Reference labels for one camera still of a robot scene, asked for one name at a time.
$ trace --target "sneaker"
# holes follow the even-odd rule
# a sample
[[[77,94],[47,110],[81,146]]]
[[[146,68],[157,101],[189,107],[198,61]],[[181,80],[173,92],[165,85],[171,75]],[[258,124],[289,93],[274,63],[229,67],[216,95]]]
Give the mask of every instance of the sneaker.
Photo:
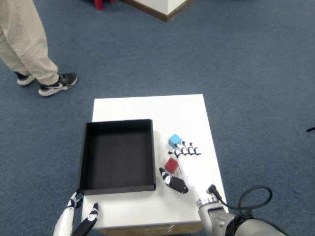
[[[17,82],[20,86],[29,85],[35,79],[33,75],[22,75],[19,72],[15,72],[15,74],[18,76]]]
[[[78,80],[76,73],[62,74],[59,75],[59,79],[53,85],[43,85],[40,84],[40,89],[38,90],[39,95],[47,97],[53,95],[62,90],[67,90],[75,85]]]

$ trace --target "wooden trim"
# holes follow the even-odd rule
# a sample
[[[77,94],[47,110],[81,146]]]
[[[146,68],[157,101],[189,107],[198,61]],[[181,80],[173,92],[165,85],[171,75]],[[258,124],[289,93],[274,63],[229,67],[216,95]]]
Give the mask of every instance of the wooden trim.
[[[179,5],[177,8],[175,8],[171,13],[167,15],[167,22],[170,22],[174,19],[175,16],[177,16],[179,13],[181,13],[186,7],[188,7],[194,0],[186,0],[181,5]]]
[[[175,225],[155,225],[155,226],[139,226],[139,227],[125,227],[113,229],[98,229],[102,234],[108,236],[147,236],[147,235],[177,235],[196,233],[202,230],[201,222],[182,223]]]
[[[183,2],[180,6],[178,6],[175,10],[173,10],[171,13],[169,13],[168,15],[162,13],[162,12],[159,12],[159,11],[156,11],[155,9],[151,8],[151,7],[148,7],[146,5],[143,5],[135,0],[121,0],[123,1],[124,3],[127,3],[143,12],[146,12],[150,15],[153,15],[163,21],[166,21],[166,22],[170,22],[171,20],[174,19],[174,17],[176,15],[178,15],[179,13],[181,13],[188,5],[190,5],[194,0],[186,0],[185,2]]]

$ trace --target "red cube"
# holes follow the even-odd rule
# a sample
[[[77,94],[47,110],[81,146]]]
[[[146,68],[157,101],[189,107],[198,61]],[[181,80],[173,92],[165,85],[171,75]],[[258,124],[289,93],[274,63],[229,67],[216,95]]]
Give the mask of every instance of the red cube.
[[[170,158],[165,164],[165,169],[172,174],[176,171],[177,167],[178,163],[173,158]]]

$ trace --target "white table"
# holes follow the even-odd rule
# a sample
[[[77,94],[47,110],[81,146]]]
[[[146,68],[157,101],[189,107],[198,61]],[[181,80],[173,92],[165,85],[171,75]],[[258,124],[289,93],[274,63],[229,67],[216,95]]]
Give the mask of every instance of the white table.
[[[194,142],[208,157],[209,171],[225,200],[203,95],[94,100],[93,122],[144,118],[153,120],[157,188],[147,192],[84,196],[82,220],[94,203],[99,204],[95,229],[200,222],[192,193],[181,194],[165,186],[158,170],[169,158],[168,139],[174,133]],[[180,177],[178,169],[174,175]]]

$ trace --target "white sole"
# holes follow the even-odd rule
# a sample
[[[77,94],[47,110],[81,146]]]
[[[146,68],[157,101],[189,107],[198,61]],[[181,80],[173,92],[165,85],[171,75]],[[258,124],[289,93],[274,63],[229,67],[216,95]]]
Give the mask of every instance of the white sole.
[[[26,80],[17,80],[18,85],[20,86],[26,86],[29,85],[35,78],[33,77],[33,75],[29,75],[28,78]]]
[[[71,85],[68,85],[68,86],[64,86],[62,88],[58,88],[58,89],[49,89],[47,91],[42,91],[41,89],[38,90],[38,93],[39,95],[43,96],[43,97],[48,97],[48,96],[51,96],[53,94],[56,94],[57,92],[60,92],[62,90],[68,90],[69,88],[71,88],[72,86],[75,85],[75,83],[77,82],[78,80],[78,76],[75,78],[75,80],[72,82]]]

